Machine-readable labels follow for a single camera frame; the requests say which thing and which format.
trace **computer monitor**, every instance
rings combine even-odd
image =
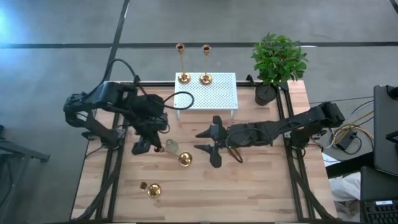
[[[398,144],[398,131],[394,131],[386,136],[386,139]]]
[[[375,86],[374,90],[374,167],[398,176],[398,100],[397,88]]]

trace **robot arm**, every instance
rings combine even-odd
[[[310,136],[319,133],[323,128],[337,128],[344,120],[336,104],[330,102],[280,121],[234,124],[228,128],[223,127],[219,116],[214,116],[210,128],[196,135],[197,138],[212,138],[214,146],[196,145],[195,147],[209,153],[211,165],[218,168],[221,167],[219,149],[272,145],[279,134],[288,131],[291,131],[290,146],[302,149],[309,142]]]
[[[164,113],[163,99],[157,95],[137,96],[137,88],[116,82],[105,82],[90,93],[72,94],[68,97],[63,111],[66,122],[73,127],[82,127],[98,136],[108,148],[119,146],[122,129],[108,129],[95,120],[93,110],[103,109],[121,113],[129,125],[140,135],[134,144],[133,154],[149,151],[151,145],[162,147],[158,131],[167,129],[167,114]]]

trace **gray floor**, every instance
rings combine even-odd
[[[110,44],[123,1],[0,1],[0,44]],[[398,41],[398,14],[388,0],[132,0],[120,42],[255,42],[268,32],[302,42]],[[312,106],[336,101],[348,117],[371,99],[374,85],[398,85],[398,47],[304,51]],[[47,164],[31,163],[16,223],[68,220],[87,141],[80,136],[83,129],[64,121],[62,106],[68,95],[89,91],[101,80],[109,52],[0,49],[0,124],[6,137],[51,154]],[[254,75],[250,55],[250,48],[212,48],[209,70],[236,72],[238,79]],[[143,80],[173,80],[180,68],[175,49],[119,49],[116,56],[130,62]],[[200,49],[187,49],[184,59],[187,70],[203,70]],[[131,80],[131,75],[117,65],[112,80]],[[372,132],[373,122],[364,127]],[[363,145],[360,153],[371,150],[365,138]]]

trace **gold candlestick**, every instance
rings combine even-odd
[[[209,85],[212,81],[212,77],[211,75],[207,74],[207,60],[211,47],[210,45],[205,44],[202,49],[205,53],[205,73],[200,76],[200,83],[202,83],[203,85]]]
[[[184,64],[183,64],[183,60],[182,60],[182,54],[184,53],[184,44],[177,44],[175,46],[175,48],[178,50],[178,52],[180,53],[180,59],[181,59],[181,74],[178,76],[178,81],[180,83],[188,83],[191,80],[191,76],[188,73],[184,72]]]

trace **wooden tabletop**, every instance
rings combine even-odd
[[[310,108],[303,81],[289,82],[294,113]],[[146,92],[166,98],[172,87],[145,87]],[[231,121],[229,111],[182,111],[177,121],[175,111],[169,114],[171,130],[160,134],[162,144],[173,139],[181,152],[189,152],[193,162],[182,167],[177,157],[168,153],[150,153],[133,156],[131,149],[139,137],[129,129],[124,148],[122,169],[114,211],[115,222],[273,222],[296,221],[290,175],[282,135],[274,146],[241,148],[243,163],[236,162],[225,149],[220,151],[223,165],[219,169],[209,163],[209,155],[195,144],[213,144],[211,139],[195,135],[208,129],[213,115],[220,115],[224,126],[253,121],[278,121],[276,100],[266,106],[254,102],[253,87],[238,87],[239,109]],[[167,102],[173,105],[172,99]],[[96,119],[108,128],[114,115],[98,111]],[[92,141],[87,153],[100,147]],[[304,157],[310,189],[327,211],[336,217],[328,177],[318,147],[306,148]],[[103,175],[106,150],[90,155],[84,165],[72,211],[78,217],[98,193]],[[139,188],[144,181],[159,184],[160,197],[152,199]],[[108,210],[110,193],[105,198],[104,214]],[[302,192],[302,207],[307,217]]]

